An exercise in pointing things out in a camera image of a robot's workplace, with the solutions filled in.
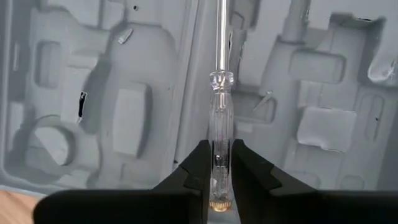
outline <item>gray plastic tray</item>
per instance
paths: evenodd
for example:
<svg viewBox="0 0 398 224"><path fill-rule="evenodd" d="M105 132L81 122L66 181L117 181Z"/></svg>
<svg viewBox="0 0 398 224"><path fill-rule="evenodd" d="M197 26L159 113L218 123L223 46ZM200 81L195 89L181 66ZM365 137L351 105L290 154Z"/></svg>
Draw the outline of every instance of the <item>gray plastic tray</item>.
<svg viewBox="0 0 398 224"><path fill-rule="evenodd" d="M292 2L231 1L236 138L318 189L398 190L398 1ZM207 138L215 19L214 0L0 1L1 188L157 185Z"/></svg>

